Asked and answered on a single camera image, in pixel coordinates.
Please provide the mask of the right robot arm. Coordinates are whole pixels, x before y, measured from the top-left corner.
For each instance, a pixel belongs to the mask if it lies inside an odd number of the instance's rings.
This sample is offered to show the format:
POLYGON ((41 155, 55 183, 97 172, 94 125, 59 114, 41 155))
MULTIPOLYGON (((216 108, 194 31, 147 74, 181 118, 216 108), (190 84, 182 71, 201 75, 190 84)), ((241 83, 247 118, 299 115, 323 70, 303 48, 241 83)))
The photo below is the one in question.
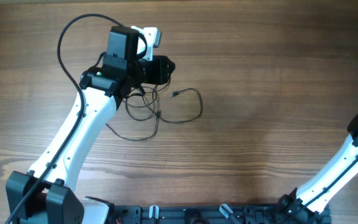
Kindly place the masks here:
POLYGON ((280 199, 277 223, 322 223, 328 202, 358 174, 358 113, 334 157, 309 181, 280 199))

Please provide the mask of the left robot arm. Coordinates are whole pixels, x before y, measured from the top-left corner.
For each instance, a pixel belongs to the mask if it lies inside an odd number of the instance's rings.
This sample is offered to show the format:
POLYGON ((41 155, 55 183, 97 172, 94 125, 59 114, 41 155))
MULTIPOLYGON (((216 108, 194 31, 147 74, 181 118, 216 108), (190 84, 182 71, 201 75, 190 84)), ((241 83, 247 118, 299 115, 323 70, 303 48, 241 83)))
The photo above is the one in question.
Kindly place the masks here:
POLYGON ((174 71, 154 55, 161 32, 155 27, 114 26, 108 47, 77 83, 75 103, 45 152, 26 173, 13 172, 6 192, 9 223, 114 223, 111 202, 79 199, 74 191, 84 161, 121 102, 143 84, 163 85, 174 71))

